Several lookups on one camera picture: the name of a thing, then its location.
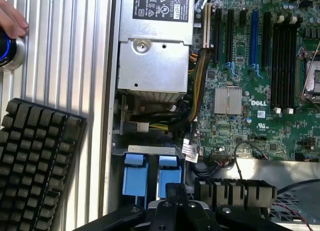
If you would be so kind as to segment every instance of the blue led ring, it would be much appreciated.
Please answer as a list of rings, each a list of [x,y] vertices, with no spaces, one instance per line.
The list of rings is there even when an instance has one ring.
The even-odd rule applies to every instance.
[[[8,38],[8,36],[6,35],[6,51],[4,53],[4,55],[2,55],[2,57],[0,57],[0,61],[3,60],[7,54],[9,53],[9,49],[10,49],[10,39]]]

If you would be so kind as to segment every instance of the green circuit board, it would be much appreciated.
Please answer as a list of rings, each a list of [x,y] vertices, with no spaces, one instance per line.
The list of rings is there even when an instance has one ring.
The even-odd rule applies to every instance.
[[[294,114],[275,113],[270,105],[271,95],[271,64],[260,68],[260,75],[249,70],[251,13],[259,11],[258,60],[261,61],[263,14],[271,12],[272,25],[277,22],[279,14],[303,18],[301,27],[297,30],[297,52],[304,45],[308,50],[315,50],[318,38],[305,38],[304,28],[310,27],[306,21],[320,17],[319,0],[313,1],[313,7],[299,9],[298,2],[288,3],[288,0],[212,0],[212,5],[222,8],[222,23],[220,34],[219,64],[210,63],[207,70],[205,94],[198,116],[199,134],[196,143],[200,154],[205,157],[211,154],[232,154],[237,143],[252,141],[270,160],[295,160],[295,154],[303,154],[305,160],[320,157],[320,112],[313,104],[304,103],[301,106],[295,101]],[[201,0],[195,10],[200,9]],[[234,9],[234,29],[232,61],[238,77],[225,69],[225,45],[228,9]],[[246,26],[239,27],[239,13],[247,9]],[[195,48],[201,47],[202,30],[194,28],[193,43]],[[241,115],[221,115],[213,112],[215,89],[217,87],[239,87],[242,89]],[[311,145],[299,144],[301,140],[311,140]],[[237,150],[241,158],[254,158],[253,150],[248,145],[241,145]]]

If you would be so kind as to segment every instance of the hand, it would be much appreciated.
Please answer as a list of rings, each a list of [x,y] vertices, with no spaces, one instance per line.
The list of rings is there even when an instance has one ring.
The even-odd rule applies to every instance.
[[[11,39],[26,36],[28,23],[18,10],[5,0],[0,0],[0,28]]]

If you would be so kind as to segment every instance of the motherboard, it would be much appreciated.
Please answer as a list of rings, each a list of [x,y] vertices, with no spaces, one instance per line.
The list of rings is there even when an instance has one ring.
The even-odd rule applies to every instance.
[[[193,51],[203,47],[209,5],[215,54],[194,141],[200,155],[230,155],[250,141],[269,160],[318,162],[320,0],[204,3],[195,5]],[[255,154],[237,149],[240,158]]]

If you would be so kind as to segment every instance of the silver power supply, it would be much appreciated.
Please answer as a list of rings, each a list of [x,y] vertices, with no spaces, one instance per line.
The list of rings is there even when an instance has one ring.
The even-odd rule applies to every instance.
[[[118,88],[148,103],[187,92],[195,0],[122,0]]]

